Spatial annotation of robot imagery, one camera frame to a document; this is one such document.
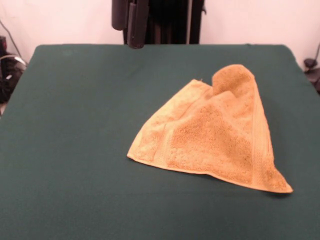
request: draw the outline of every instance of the white wall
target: white wall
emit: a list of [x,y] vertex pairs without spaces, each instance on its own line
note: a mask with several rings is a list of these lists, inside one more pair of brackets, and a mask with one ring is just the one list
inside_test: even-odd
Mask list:
[[[286,44],[302,66],[320,42],[320,0],[205,0],[205,5],[202,44]],[[111,0],[0,0],[0,18],[27,60],[40,44],[123,42],[111,27]]]
[[[0,18],[29,60],[40,44],[121,44],[111,0],[0,0]],[[8,49],[15,52],[10,40]]]
[[320,42],[320,0],[206,0],[202,44],[285,44],[300,66]]

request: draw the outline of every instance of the cable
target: cable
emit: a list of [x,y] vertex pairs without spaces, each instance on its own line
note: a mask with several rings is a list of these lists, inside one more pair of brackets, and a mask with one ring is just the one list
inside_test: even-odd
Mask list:
[[20,51],[19,51],[19,49],[18,49],[18,47],[17,47],[17,45],[16,45],[16,43],[15,43],[13,37],[12,37],[10,31],[8,30],[8,28],[6,28],[6,26],[5,26],[4,23],[1,21],[1,19],[0,19],[0,25],[1,25],[1,26],[4,28],[4,30],[8,33],[8,35],[9,35],[9,37],[10,37],[10,39],[11,39],[11,42],[13,43],[13,45],[14,45],[14,47],[15,47],[16,52],[17,52],[18,55],[21,57],[21,53],[20,53]]
[[319,50],[320,50],[320,43],[319,43],[319,45],[318,45],[318,49],[317,49],[317,51],[316,51],[316,55],[315,55],[315,60],[317,60],[317,58],[318,58],[318,56],[319,56]]
[[3,59],[7,59],[7,58],[14,58],[16,61],[22,63],[23,65],[25,65],[27,67],[27,62],[25,60],[22,59],[22,57],[18,56],[18,55],[14,55],[14,54],[9,54],[9,55],[4,55],[2,57],[0,57],[0,62]]

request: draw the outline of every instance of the green cloth surface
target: green cloth surface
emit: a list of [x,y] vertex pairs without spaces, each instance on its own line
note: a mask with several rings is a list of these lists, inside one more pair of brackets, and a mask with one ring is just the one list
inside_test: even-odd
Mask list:
[[[272,194],[126,157],[143,123],[191,79],[255,75]],[[319,240],[320,98],[282,45],[48,45],[0,120],[2,240]]]

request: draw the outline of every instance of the black device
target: black device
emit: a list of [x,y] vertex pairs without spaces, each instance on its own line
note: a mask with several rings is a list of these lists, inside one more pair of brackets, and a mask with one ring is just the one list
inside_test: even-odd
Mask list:
[[318,45],[316,54],[314,58],[306,58],[303,63],[305,66],[304,74],[308,80],[315,87],[316,91],[320,94],[320,67],[318,65],[317,58],[319,56],[320,44]]
[[7,52],[6,37],[0,36],[0,104],[7,103],[24,72],[21,63]]
[[112,27],[131,48],[198,44],[205,0],[112,0]]

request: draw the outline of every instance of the crumpled towel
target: crumpled towel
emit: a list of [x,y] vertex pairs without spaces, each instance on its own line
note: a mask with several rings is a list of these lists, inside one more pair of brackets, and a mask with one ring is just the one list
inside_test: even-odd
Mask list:
[[254,75],[235,64],[215,73],[212,83],[192,80],[175,94],[143,125],[127,156],[162,169],[292,193],[274,165]]

